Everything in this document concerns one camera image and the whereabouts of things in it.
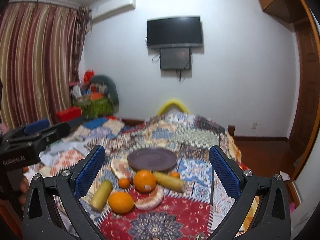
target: crown molding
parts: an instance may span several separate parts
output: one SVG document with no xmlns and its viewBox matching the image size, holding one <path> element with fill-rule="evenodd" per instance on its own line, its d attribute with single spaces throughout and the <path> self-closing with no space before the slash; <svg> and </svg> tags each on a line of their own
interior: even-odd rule
<svg viewBox="0 0 320 240">
<path fill-rule="evenodd" d="M 37 1 L 42 3 L 50 3 L 50 4 L 70 7 L 73 9 L 79 9 L 80 7 L 80 4 L 71 2 L 68 0 L 10 0 L 9 2 L 37 2 Z"/>
</svg>

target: wooden cabinet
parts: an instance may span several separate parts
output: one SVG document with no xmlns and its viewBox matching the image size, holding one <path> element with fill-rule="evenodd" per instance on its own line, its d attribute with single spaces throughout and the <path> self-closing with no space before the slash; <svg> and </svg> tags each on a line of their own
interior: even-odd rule
<svg viewBox="0 0 320 240">
<path fill-rule="evenodd" d="M 259 0 L 264 12 L 293 23 L 307 16 L 300 0 Z"/>
</svg>

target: round plate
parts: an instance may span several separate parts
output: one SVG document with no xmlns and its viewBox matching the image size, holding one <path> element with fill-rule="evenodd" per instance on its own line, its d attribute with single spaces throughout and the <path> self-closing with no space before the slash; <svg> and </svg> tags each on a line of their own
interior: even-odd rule
<svg viewBox="0 0 320 240">
<path fill-rule="evenodd" d="M 176 163 L 175 153 L 163 148 L 143 148 L 128 155 L 128 164 L 136 170 L 165 171 Z"/>
</svg>

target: baseboard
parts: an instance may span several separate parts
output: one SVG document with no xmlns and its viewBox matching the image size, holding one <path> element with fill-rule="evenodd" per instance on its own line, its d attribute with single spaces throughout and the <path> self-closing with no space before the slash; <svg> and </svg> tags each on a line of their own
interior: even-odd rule
<svg viewBox="0 0 320 240">
<path fill-rule="evenodd" d="M 287 137 L 256 137 L 256 136 L 234 136 L 234 139 L 237 141 L 285 141 L 288 142 Z"/>
<path fill-rule="evenodd" d="M 140 120 L 140 119 L 121 118 L 121 120 L 125 125 L 128 125 L 130 127 L 137 126 L 144 123 L 144 120 Z"/>
</svg>

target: green basket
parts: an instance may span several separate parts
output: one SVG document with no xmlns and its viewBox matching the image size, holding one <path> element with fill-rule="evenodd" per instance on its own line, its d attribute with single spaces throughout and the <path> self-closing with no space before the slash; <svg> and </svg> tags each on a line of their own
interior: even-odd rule
<svg viewBox="0 0 320 240">
<path fill-rule="evenodd" d="M 81 101 L 73 101 L 74 106 L 79 106 L 81 108 L 82 116 L 84 119 L 90 119 L 90 105 L 91 101 L 89 100 L 81 100 Z"/>
<path fill-rule="evenodd" d="M 91 118 L 98 118 L 99 116 L 113 114 L 113 108 L 108 98 L 91 101 L 89 108 Z"/>
<path fill-rule="evenodd" d="M 95 119 L 99 116 L 113 114 L 113 108 L 108 98 L 101 98 L 93 101 L 74 101 L 74 105 L 81 107 L 84 119 Z"/>
</svg>

